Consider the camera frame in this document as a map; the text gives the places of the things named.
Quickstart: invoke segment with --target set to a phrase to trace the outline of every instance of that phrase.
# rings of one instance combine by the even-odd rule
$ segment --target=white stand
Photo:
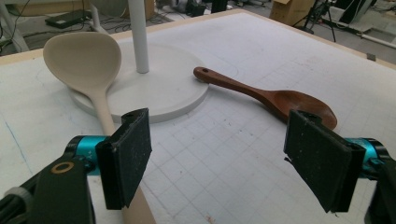
[[[118,123],[123,114],[144,107],[151,123],[177,118],[198,106],[208,89],[193,75],[196,66],[203,66],[194,55],[165,46],[148,48],[144,8],[144,1],[129,0],[134,41],[120,44],[120,72],[107,92],[113,120]],[[75,91],[71,95],[83,110],[95,114],[88,97]]]

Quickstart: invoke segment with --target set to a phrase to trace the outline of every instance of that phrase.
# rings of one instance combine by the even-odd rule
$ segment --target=spoon handle
[[[106,94],[93,94],[90,96],[96,116],[102,124],[102,130],[105,135],[112,135],[116,131],[110,109],[108,108]]]
[[[269,98],[272,97],[272,93],[270,91],[264,91],[253,88],[251,86],[238,82],[230,77],[226,77],[218,72],[215,72],[213,70],[204,67],[194,68],[193,73],[196,77],[198,77],[198,79],[204,82],[211,83],[232,91],[239,91],[241,93],[244,93],[246,95],[255,98],[256,100],[262,102],[267,106],[273,107],[272,103],[269,101]]]

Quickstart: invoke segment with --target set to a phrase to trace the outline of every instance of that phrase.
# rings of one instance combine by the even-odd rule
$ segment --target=ladle
[[[120,70],[118,43],[111,36],[99,33],[58,35],[46,43],[43,55],[53,75],[70,89],[91,99],[105,135],[112,135],[116,128],[106,92]],[[130,207],[122,209],[122,215],[126,224],[156,223],[140,187]]]
[[[260,90],[204,67],[196,67],[193,73],[204,82],[239,91],[255,98],[286,122],[288,121],[290,110],[295,109],[321,117],[323,125],[331,130],[337,125],[337,118],[329,106],[305,93]]]

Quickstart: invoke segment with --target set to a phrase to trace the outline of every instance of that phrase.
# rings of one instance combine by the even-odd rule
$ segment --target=spoon bowl
[[[57,35],[46,43],[43,56],[53,75],[91,99],[104,133],[113,134],[106,92],[120,70],[117,42],[109,35],[91,32]]]
[[[294,109],[321,117],[323,125],[331,130],[337,125],[337,118],[329,106],[305,93],[299,91],[260,90],[204,67],[196,67],[193,73],[204,82],[239,91],[255,98],[285,122],[289,119],[289,112]]]

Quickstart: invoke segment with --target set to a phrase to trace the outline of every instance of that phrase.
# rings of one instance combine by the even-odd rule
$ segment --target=white tabletop
[[[247,13],[149,33],[148,42],[193,52],[257,88],[311,94],[332,108],[336,133],[373,137],[396,157],[395,70]],[[0,66],[0,102],[0,192],[60,157],[74,136],[102,134],[41,57]],[[286,128],[254,99],[215,86],[189,114],[151,124],[141,186],[157,222],[363,223],[375,182],[358,181],[348,213],[326,214],[284,161]],[[120,223],[100,179],[89,179],[97,222]]]

